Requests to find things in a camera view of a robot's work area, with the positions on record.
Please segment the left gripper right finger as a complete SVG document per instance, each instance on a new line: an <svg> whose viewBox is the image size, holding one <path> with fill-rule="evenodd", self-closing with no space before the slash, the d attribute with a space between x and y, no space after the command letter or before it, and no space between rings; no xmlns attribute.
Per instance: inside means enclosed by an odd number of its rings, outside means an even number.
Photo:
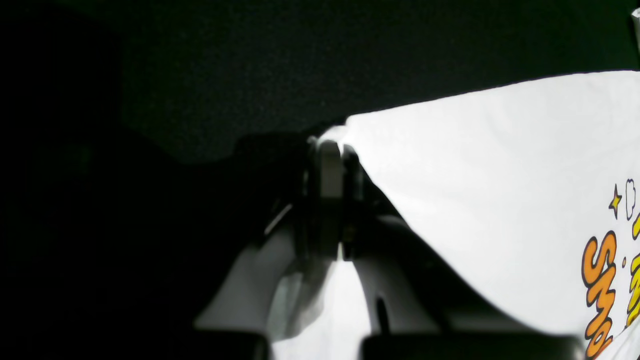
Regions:
<svg viewBox="0 0 640 360"><path fill-rule="evenodd" d="M343 146L343 259L355 261L370 250L375 230L368 190L370 178L353 146Z"/></svg>

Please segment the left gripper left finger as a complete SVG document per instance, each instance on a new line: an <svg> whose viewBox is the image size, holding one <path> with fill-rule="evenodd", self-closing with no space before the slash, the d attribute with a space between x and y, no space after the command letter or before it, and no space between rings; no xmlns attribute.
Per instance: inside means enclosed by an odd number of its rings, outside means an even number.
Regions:
<svg viewBox="0 0 640 360"><path fill-rule="evenodd" d="M343 237L345 176L341 151L333 140L308 139L303 174L302 254L336 259Z"/></svg>

